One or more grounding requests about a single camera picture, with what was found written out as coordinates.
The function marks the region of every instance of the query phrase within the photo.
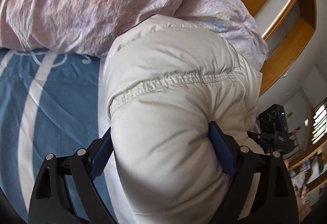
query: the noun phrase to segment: black electronic device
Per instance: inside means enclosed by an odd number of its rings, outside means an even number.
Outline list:
[[[259,114],[260,129],[263,133],[272,134],[279,131],[288,134],[286,115],[284,107],[274,104]]]

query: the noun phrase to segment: screw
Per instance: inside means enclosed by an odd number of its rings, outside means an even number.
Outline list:
[[[241,147],[240,147],[240,150],[241,150],[243,153],[248,153],[248,152],[249,152],[249,148],[246,147],[246,146],[241,146]]]
[[[279,158],[281,156],[281,154],[277,151],[274,151],[272,154],[275,158]]]
[[[81,148],[77,151],[77,155],[82,156],[86,153],[86,150],[84,148]]]
[[[51,160],[51,159],[53,158],[53,154],[50,153],[50,154],[48,154],[45,158],[46,158],[47,160]]]

